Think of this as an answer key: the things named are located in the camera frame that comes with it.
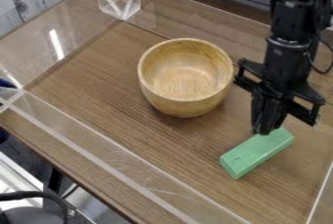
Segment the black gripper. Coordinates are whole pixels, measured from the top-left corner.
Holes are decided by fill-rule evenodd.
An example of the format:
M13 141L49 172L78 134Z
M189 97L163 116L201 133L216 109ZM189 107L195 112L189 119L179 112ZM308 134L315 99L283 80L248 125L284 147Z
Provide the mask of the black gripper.
M233 84L251 93L252 133L267 135L291 115L307 125L316 121L322 95L308 85L319 37L308 41L266 39L263 63L237 60Z

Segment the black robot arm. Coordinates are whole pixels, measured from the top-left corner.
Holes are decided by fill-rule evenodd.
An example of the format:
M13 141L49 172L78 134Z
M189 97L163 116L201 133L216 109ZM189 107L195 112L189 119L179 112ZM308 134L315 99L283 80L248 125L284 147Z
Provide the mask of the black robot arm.
M287 116L315 124L320 94L310 87L311 72L326 74L333 69L314 65L320 32L330 26L331 0L270 0L270 36L263 62L237 60L233 83L251 93L252 132L267 135Z

